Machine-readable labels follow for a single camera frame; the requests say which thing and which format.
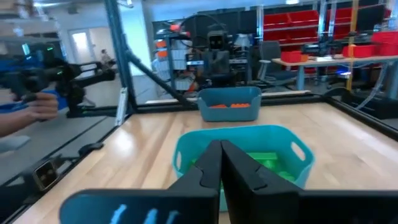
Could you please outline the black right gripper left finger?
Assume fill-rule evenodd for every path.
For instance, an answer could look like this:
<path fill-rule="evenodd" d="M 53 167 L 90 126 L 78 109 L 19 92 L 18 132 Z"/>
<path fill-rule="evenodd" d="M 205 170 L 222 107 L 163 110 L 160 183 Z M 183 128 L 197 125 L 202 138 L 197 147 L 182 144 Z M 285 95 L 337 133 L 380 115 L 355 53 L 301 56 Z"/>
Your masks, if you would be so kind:
<path fill-rule="evenodd" d="M 60 208 L 64 224 L 211 224 L 220 209 L 220 141 L 167 189 L 87 189 Z"/>

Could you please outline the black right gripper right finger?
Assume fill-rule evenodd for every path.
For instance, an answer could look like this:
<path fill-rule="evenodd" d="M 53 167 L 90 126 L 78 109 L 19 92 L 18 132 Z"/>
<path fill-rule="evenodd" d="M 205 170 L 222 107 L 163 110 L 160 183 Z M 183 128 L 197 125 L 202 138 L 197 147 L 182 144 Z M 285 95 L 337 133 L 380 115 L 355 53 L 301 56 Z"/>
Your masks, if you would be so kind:
<path fill-rule="evenodd" d="M 231 223 L 397 223 L 395 190 L 304 190 L 222 141 Z"/>

